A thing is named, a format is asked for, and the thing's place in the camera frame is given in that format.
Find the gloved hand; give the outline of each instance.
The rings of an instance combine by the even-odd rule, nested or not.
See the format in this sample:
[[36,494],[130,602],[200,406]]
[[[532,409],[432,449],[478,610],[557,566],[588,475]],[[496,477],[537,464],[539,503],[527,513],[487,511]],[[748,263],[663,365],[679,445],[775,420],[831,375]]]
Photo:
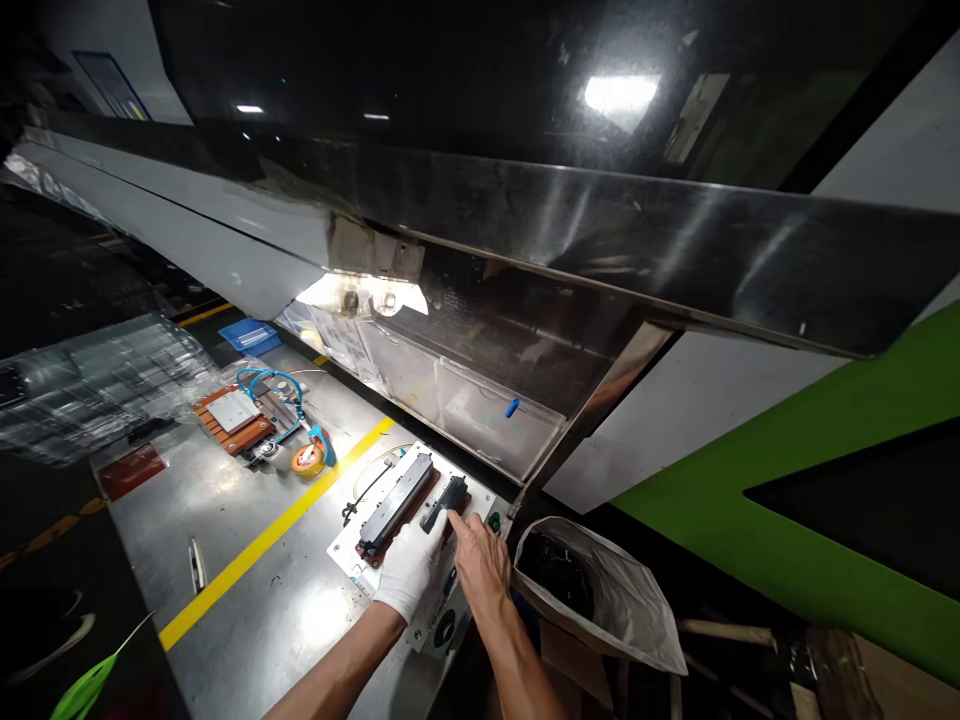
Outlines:
[[420,529],[419,524],[407,523],[388,548],[380,570],[380,587],[373,599],[400,613],[407,625],[430,584],[446,526],[447,514],[444,512],[433,523],[429,535]]

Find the white panel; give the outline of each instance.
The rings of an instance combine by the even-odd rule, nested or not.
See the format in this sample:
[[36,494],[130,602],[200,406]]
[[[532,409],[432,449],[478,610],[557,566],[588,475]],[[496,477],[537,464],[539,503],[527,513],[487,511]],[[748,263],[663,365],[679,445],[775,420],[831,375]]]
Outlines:
[[[814,191],[960,211],[960,34]],[[960,298],[960,278],[918,318]],[[546,486],[588,512],[833,372],[846,360],[686,333]]]
[[[266,240],[317,265],[327,264],[330,212],[315,203],[50,133],[64,154]],[[189,265],[182,266],[188,272]]]
[[323,271],[34,143],[17,152],[248,315],[272,320]]
[[110,53],[151,119],[192,125],[180,96],[163,69],[147,0],[61,0],[49,4],[43,34],[101,112],[110,106],[73,56],[75,50]]

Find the red object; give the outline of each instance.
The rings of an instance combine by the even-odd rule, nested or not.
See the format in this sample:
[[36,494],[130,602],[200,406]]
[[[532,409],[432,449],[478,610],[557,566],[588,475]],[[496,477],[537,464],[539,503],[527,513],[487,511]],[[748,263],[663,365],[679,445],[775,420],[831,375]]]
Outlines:
[[103,468],[100,471],[100,483],[107,492],[107,497],[119,500],[166,466],[153,445],[147,443]]
[[228,433],[222,427],[213,414],[207,410],[207,405],[218,398],[222,398],[229,392],[241,392],[236,385],[227,385],[220,388],[213,395],[207,395],[193,406],[193,411],[200,416],[200,420],[207,426],[210,434],[220,443],[220,447],[227,451],[228,455],[239,455],[241,451],[251,448],[258,442],[273,434],[276,428],[273,423],[268,421],[263,415],[257,415],[253,420],[246,423],[243,427],[237,428],[232,433]]

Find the blue wire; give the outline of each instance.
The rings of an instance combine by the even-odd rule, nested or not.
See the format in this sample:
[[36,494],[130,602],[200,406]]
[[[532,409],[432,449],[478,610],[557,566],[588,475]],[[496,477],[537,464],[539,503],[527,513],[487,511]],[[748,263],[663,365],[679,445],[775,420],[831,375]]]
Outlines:
[[[256,372],[256,373],[259,373],[256,377],[253,378],[253,381],[250,383],[249,386],[244,386],[244,384],[240,381],[240,376],[241,376],[243,373],[245,373],[245,372]],[[277,442],[277,444],[279,445],[281,442],[283,442],[283,441],[286,439],[286,437],[287,437],[290,433],[292,433],[294,430],[297,429],[297,425],[299,425],[299,424],[300,424],[300,420],[303,419],[303,409],[302,409],[302,406],[303,406],[303,391],[300,389],[300,383],[298,383],[298,382],[297,382],[296,380],[294,380],[292,377],[290,377],[289,375],[287,375],[287,373],[285,373],[285,372],[280,372],[279,370],[267,370],[267,369],[265,369],[265,368],[242,368],[241,370],[238,370],[238,371],[237,371],[237,385],[240,387],[240,389],[241,389],[244,393],[246,393],[246,395],[247,395],[251,400],[253,400],[254,402],[256,402],[257,399],[256,399],[256,398],[254,397],[254,395],[253,395],[253,386],[256,385],[256,384],[257,384],[257,380],[259,380],[260,378],[262,378],[264,375],[267,375],[267,376],[270,376],[270,375],[279,375],[280,377],[285,377],[287,380],[289,380],[290,382],[293,383],[293,387],[294,387],[294,388],[296,389],[296,391],[297,391],[297,402],[296,402],[296,403],[291,403],[291,402],[289,402],[289,401],[287,401],[287,400],[284,400],[284,402],[287,403],[288,405],[294,405],[294,406],[297,408],[297,419],[294,421],[293,425],[291,425],[290,427],[287,428],[286,432],[284,432],[279,438],[277,438],[276,442]],[[273,390],[273,392],[277,393],[277,395],[280,395],[280,392],[279,392],[278,390],[274,390],[274,388],[270,387],[269,385],[267,386],[267,389],[268,389],[268,390]]]

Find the green object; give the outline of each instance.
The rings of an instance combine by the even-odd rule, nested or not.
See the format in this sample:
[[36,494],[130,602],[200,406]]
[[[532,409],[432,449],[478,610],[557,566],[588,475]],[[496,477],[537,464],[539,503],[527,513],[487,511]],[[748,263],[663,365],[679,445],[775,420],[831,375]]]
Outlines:
[[97,698],[100,697],[100,691],[103,690],[107,678],[110,677],[113,666],[117,663],[117,655],[120,654],[120,651],[130,642],[133,636],[137,634],[137,630],[142,628],[147,620],[150,619],[150,615],[153,615],[153,611],[140,621],[140,624],[133,629],[133,632],[120,644],[120,647],[117,648],[117,651],[113,655],[98,662],[70,686],[70,689],[63,694],[60,702],[58,702],[57,706],[53,709],[50,720],[71,720],[71,718],[83,720],[83,718],[87,716],[90,708],[93,707]]
[[613,504],[807,620],[960,685],[960,603],[743,495],[960,415],[958,357],[954,303],[879,360],[848,363]]

